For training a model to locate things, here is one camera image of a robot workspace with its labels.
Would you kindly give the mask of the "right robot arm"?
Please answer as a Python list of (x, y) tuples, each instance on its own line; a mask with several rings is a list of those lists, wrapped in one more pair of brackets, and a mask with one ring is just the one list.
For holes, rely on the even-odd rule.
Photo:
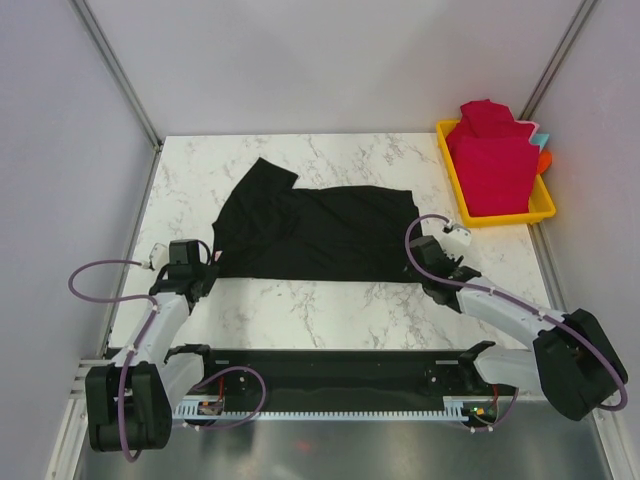
[(599, 321), (590, 312), (544, 308), (495, 285), (452, 259), (432, 236), (408, 240), (411, 270), (423, 275), (435, 303), (484, 321), (522, 344), (520, 350), (484, 342), (458, 368), (467, 392), (502, 384), (542, 394), (564, 417), (581, 420), (592, 410), (621, 410), (628, 373)]

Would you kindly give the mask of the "black t-shirt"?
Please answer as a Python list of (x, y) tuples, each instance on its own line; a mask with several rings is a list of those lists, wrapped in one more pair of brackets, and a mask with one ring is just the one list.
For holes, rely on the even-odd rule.
[(298, 188), (295, 173), (258, 159), (213, 224), (224, 278), (407, 283), (411, 192)]

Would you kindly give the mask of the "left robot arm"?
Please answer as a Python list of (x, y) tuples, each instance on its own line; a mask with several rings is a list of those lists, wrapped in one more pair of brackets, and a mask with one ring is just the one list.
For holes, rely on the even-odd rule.
[(173, 241), (168, 262), (158, 269), (146, 295), (149, 306), (124, 347), (105, 365), (89, 369), (84, 380), (90, 446), (97, 452), (121, 452), (134, 461), (144, 450), (168, 443), (174, 409), (193, 388), (208, 393), (219, 369), (188, 348), (174, 353), (174, 337), (208, 296), (219, 268), (199, 240)]

